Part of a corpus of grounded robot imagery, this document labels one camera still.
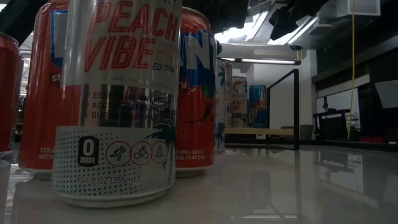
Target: strawberry soda can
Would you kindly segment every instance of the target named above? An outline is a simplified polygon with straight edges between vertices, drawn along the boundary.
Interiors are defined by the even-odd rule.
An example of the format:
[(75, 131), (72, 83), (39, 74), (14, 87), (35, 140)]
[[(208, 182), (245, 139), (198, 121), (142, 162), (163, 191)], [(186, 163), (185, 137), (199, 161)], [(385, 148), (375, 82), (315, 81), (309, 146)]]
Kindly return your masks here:
[(215, 153), (225, 151), (225, 121), (226, 121), (226, 97), (225, 97), (225, 63), (222, 59), (217, 59), (216, 68), (216, 99), (215, 99), (215, 128), (216, 145)]
[(61, 71), (69, 1), (51, 0), (37, 13), (19, 166), (49, 179), (60, 120)]
[(18, 42), (0, 32), (0, 157), (13, 147), (23, 65)]
[(232, 122), (234, 128), (248, 125), (248, 81), (245, 77), (232, 78)]
[(232, 63), (224, 60), (225, 63), (225, 102), (226, 102), (226, 123), (227, 128), (232, 127)]
[(120, 207), (175, 180), (181, 0), (71, 0), (52, 185)]
[(214, 163), (217, 46), (208, 19), (183, 7), (178, 98), (177, 175), (203, 174)]

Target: blue and silver can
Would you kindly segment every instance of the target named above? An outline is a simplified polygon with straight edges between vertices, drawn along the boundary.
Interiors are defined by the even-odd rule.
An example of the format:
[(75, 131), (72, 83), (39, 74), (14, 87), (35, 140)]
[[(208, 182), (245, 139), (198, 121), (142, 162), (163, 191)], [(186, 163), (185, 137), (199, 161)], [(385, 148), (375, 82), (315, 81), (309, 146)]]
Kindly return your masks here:
[(267, 128), (267, 87), (252, 85), (249, 89), (249, 125)]

